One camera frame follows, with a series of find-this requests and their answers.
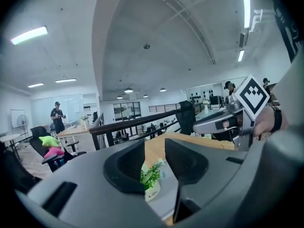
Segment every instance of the person in background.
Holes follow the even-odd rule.
[[[231,81],[227,81],[225,83],[225,88],[229,90],[229,95],[232,95],[232,93],[234,93],[237,90],[235,84],[232,83]]]
[[[62,111],[59,109],[60,103],[58,101],[55,102],[55,108],[51,111],[51,119],[55,125],[56,134],[62,132],[65,129],[63,125],[62,118],[66,118],[66,115],[63,115]]]
[[[267,105],[270,105],[270,103],[271,103],[271,92],[270,92],[268,83],[270,83],[270,81],[267,78],[264,78],[263,79],[263,87],[266,90],[266,92],[269,94],[269,100],[267,102]]]

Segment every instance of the computer monitor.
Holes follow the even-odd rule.
[[[209,97],[211,105],[218,105],[219,104],[219,96],[210,96]]]

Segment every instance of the whiteboard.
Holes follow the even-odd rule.
[[[25,110],[11,110],[10,118],[11,118],[11,127],[18,127],[17,119],[20,115],[25,115]]]

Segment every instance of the round ceiling light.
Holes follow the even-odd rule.
[[[127,87],[124,91],[126,93],[132,93],[133,92],[133,90],[130,87]]]

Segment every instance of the green pillow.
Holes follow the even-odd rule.
[[[60,141],[52,136],[39,137],[42,141],[42,146],[45,147],[57,147]]]

